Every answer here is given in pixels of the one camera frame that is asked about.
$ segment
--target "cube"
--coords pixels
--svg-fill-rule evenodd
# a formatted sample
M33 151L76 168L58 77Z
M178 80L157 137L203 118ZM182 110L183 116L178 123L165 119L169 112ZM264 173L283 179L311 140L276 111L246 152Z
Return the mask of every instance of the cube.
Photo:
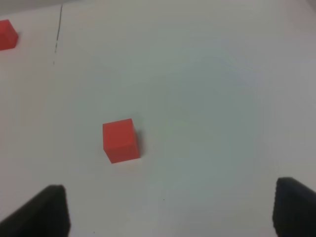
M0 21L0 50L15 48L18 38L9 20Z
M140 157L131 118L103 124L103 149L111 163Z

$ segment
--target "white table surface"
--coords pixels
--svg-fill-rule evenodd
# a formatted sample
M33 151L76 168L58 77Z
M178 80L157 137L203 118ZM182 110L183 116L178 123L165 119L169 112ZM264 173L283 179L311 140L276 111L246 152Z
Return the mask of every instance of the white table surface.
M49 184L71 237L275 236L275 182L316 189L316 12L305 0L89 0L3 15L0 219ZM110 164L132 118L141 159Z

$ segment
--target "red cube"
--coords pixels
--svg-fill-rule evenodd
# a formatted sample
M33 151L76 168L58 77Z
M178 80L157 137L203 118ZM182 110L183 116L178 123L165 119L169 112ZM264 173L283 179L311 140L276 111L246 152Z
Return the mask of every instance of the red cube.
M9 20L0 21L0 50L15 48L18 38Z
M131 118L103 124L103 149L111 163L140 157Z

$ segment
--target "crack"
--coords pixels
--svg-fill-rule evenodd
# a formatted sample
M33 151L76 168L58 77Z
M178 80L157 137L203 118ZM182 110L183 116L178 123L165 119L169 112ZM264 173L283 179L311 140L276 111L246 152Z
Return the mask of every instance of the crack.
M60 13L59 13L59 24L58 24L58 31L57 31L57 38L56 38L56 45L55 45L55 53L57 53L57 47L58 47L58 39L59 39L59 33L60 33L60 26L61 26L61 15L63 12L63 4L60 6Z

